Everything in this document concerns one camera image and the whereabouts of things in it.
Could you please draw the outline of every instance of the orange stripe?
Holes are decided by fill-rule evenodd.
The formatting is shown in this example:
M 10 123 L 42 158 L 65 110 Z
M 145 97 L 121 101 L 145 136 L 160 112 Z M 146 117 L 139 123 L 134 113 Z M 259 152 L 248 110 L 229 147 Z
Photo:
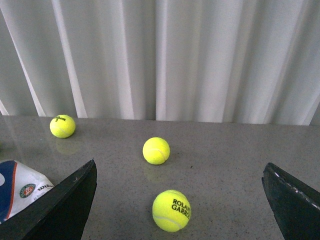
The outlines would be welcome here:
M 15 164 L 14 164 L 14 167 L 13 167 L 10 208 L 9 208 L 8 214 L 7 214 L 7 216 L 6 216 L 6 219 L 9 218 L 9 215 L 10 215 L 11 209 L 12 209 L 12 205 L 14 204 L 15 181 L 16 181 L 16 169 L 17 169 L 17 165 L 18 165 L 18 164 L 15 163 Z

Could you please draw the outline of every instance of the wilson logo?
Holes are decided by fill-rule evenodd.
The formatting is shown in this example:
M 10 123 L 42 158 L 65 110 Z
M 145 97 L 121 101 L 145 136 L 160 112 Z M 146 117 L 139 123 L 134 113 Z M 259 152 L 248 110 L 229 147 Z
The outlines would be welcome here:
M 49 184 L 43 185 L 43 186 L 41 186 L 41 187 L 38 188 L 38 191 L 41 191 L 42 189 L 46 189 L 46 188 L 53 188 L 53 187 L 54 187 L 54 186 L 49 185 Z

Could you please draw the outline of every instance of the black object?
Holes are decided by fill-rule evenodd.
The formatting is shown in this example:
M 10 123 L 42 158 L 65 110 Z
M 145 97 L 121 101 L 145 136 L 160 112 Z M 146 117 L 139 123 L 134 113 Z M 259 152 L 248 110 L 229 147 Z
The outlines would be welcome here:
M 262 185 L 285 240 L 320 240 L 320 193 L 273 163 Z
M 94 160 L 0 224 L 0 240 L 80 240 L 97 187 Z

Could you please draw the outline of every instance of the tennis ball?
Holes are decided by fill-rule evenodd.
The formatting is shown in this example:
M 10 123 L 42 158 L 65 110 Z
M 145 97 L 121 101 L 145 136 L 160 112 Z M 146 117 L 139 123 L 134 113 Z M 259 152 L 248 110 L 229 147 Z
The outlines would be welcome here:
M 160 193 L 152 205 L 155 223 L 167 232 L 183 229 L 191 217 L 191 206 L 185 195 L 177 190 Z
M 143 145 L 142 153 L 148 163 L 160 165 L 169 158 L 170 147 L 166 140 L 160 137 L 152 137 Z
M 58 115 L 50 122 L 51 133 L 61 139 L 70 137 L 75 129 L 76 123 L 68 115 Z

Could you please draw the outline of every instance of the tennis ball seam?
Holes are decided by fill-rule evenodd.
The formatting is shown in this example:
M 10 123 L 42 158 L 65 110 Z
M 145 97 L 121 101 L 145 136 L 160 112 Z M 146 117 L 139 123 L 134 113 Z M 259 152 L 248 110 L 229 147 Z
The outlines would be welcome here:
M 164 153 L 161 150 L 159 150 L 158 148 L 151 148 L 147 152 L 150 152 L 150 151 L 158 151 L 162 155 L 163 160 L 166 161 L 166 157 L 165 157 Z
M 153 216 L 153 218 L 156 218 L 156 219 L 162 219 L 162 220 L 167 220 L 167 221 L 169 221 L 169 222 L 171 222 L 171 223 L 173 223 L 173 224 L 176 224 L 178 227 L 179 227 L 179 229 L 182 229 L 183 227 L 179 224 L 179 223 L 177 223 L 176 221 L 173 221 L 172 219 L 170 219 L 170 218 L 168 218 L 168 217 L 164 217 L 164 216 L 155 216 L 155 215 L 152 215 Z
M 63 132 L 63 133 L 64 133 L 64 135 L 65 135 L 65 136 L 68 136 L 68 134 L 67 134 L 63 129 L 61 129 L 60 127 L 53 126 L 53 128 L 55 128 L 55 129 L 59 129 L 61 132 Z

